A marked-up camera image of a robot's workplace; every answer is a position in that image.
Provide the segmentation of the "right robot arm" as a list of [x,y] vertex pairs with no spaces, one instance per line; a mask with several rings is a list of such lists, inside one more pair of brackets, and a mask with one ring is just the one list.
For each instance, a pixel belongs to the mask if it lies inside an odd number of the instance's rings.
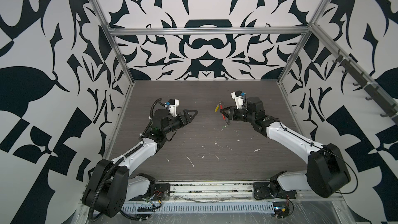
[[340,149],[334,144],[323,145],[310,140],[288,128],[278,118],[268,115],[258,97],[234,98],[235,105],[216,107],[226,121],[242,121],[264,137],[288,148],[307,165],[305,171],[280,172],[270,179],[269,191],[280,198],[283,192],[311,190],[322,198],[340,191],[351,181],[351,168],[343,159]]

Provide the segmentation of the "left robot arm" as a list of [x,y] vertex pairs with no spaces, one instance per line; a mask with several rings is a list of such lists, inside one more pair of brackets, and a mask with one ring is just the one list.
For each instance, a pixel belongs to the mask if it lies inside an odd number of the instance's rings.
[[115,159],[98,162],[82,198],[82,203],[89,207],[88,221],[93,223],[103,215],[114,217],[126,200],[150,197],[154,192],[155,179],[143,173],[131,178],[131,174],[160,151],[169,141],[167,134],[176,134],[178,129],[190,124],[198,113],[197,110],[183,110],[172,115],[166,109],[156,110],[137,145]]

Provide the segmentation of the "small circuit board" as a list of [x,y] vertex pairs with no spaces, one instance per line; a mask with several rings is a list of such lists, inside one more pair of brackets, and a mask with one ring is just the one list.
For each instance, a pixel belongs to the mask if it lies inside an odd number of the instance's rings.
[[275,218],[284,219],[294,212],[294,204],[291,201],[273,202],[273,210]]

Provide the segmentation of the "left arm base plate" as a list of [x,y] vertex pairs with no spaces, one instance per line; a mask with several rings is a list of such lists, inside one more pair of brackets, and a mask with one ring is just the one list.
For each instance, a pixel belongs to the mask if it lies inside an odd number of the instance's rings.
[[150,200],[166,200],[169,198],[171,185],[169,183],[155,183],[150,185],[148,197]]

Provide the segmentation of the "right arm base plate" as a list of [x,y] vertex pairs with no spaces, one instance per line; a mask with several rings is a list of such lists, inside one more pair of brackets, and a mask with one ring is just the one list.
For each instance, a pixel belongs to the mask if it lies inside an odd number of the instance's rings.
[[256,200],[268,199],[296,199],[296,190],[285,191],[282,187],[272,182],[256,182],[253,183],[254,198]]

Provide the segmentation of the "black wall hook rail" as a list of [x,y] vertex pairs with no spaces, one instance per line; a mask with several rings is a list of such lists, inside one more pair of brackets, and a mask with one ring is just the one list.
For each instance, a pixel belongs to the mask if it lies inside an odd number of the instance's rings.
[[398,125],[398,103],[381,84],[374,80],[352,57],[345,56],[340,49],[337,52],[333,51],[332,55],[335,56],[333,63],[343,68],[343,76],[340,82],[342,93],[344,81],[349,75],[354,80],[352,86],[364,90],[368,95],[365,99],[374,101],[383,110],[383,114],[380,114],[380,116],[382,118],[388,117]]

